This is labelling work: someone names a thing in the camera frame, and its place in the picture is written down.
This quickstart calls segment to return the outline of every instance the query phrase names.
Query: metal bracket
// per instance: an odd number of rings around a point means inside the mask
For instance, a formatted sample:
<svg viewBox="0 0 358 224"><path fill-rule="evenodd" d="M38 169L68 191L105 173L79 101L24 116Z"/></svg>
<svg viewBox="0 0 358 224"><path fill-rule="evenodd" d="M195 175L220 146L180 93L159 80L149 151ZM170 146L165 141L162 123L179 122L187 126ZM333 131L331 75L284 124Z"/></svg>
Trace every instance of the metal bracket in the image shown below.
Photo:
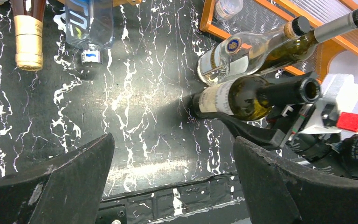
<svg viewBox="0 0 358 224"><path fill-rule="evenodd" d="M95 224L127 224L127 210L123 205L100 208Z"/></svg>

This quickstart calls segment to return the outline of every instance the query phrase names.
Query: plastic water bottle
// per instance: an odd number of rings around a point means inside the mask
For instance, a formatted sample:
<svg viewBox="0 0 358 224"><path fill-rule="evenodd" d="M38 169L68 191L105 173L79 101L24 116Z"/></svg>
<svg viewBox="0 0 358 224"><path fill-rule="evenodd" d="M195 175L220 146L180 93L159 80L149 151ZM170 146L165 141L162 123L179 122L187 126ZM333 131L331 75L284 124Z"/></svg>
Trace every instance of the plastic water bottle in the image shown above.
<svg viewBox="0 0 358 224"><path fill-rule="evenodd" d="M82 49L82 64L102 64L101 50L113 45L112 0L67 0L66 41Z"/></svg>
<svg viewBox="0 0 358 224"><path fill-rule="evenodd" d="M243 0L217 0L215 18L219 21L231 19L243 8Z"/></svg>

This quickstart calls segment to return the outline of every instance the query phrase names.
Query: screw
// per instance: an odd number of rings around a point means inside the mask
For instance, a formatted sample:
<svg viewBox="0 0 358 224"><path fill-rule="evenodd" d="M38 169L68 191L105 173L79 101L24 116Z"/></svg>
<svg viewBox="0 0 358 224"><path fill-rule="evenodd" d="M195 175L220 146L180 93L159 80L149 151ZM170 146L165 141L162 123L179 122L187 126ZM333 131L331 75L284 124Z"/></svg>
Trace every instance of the screw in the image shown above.
<svg viewBox="0 0 358 224"><path fill-rule="evenodd" d="M123 210L120 210L119 212L118 212L118 216L120 216L120 217L123 217L124 216L124 211Z"/></svg>

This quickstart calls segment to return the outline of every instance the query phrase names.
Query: bottle label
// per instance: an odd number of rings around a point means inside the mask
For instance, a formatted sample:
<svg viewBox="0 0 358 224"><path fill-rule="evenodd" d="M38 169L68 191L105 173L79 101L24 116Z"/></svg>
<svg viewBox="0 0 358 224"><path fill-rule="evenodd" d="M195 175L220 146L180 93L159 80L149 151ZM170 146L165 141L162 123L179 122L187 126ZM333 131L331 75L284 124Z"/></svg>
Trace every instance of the bottle label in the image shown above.
<svg viewBox="0 0 358 224"><path fill-rule="evenodd" d="M199 67L203 76L221 68L220 46L221 43L201 56Z"/></svg>
<svg viewBox="0 0 358 224"><path fill-rule="evenodd" d="M17 67L40 70L43 67L43 23L29 15L14 17Z"/></svg>
<svg viewBox="0 0 358 224"><path fill-rule="evenodd" d="M67 35L74 38L82 39L82 36L87 33L89 27L89 1L84 0L69 0L67 2Z"/></svg>
<svg viewBox="0 0 358 224"><path fill-rule="evenodd" d="M82 52L82 63L101 62L101 52L99 50L85 50Z"/></svg>
<svg viewBox="0 0 358 224"><path fill-rule="evenodd" d="M216 3L215 11L217 15L220 17L220 19L229 20L235 15L230 13L226 8L227 7L224 5L222 1L218 1Z"/></svg>
<svg viewBox="0 0 358 224"><path fill-rule="evenodd" d="M238 37L233 37L230 41L228 41L226 45L226 53L229 55L233 55L237 53L242 45L242 41Z"/></svg>
<svg viewBox="0 0 358 224"><path fill-rule="evenodd" d="M200 96L199 107L203 113L223 112L234 115L228 103L228 92L235 80L206 88Z"/></svg>
<svg viewBox="0 0 358 224"><path fill-rule="evenodd" d="M227 76L237 75L246 72L249 66L248 56L241 57L240 59L230 63L230 72Z"/></svg>

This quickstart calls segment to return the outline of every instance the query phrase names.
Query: bottle bottom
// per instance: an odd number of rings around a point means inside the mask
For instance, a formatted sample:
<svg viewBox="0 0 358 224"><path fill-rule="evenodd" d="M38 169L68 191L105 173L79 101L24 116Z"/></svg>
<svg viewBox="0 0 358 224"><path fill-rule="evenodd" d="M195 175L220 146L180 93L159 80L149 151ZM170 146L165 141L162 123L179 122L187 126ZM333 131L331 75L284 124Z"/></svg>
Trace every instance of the bottle bottom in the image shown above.
<svg viewBox="0 0 358 224"><path fill-rule="evenodd" d="M221 78L218 77L220 70L208 73L206 75L202 75L201 68L200 68L200 60L201 60L201 58L197 62L198 77L201 79L202 82L204 82L208 86L213 86L213 85L218 84L219 81L221 80Z"/></svg>

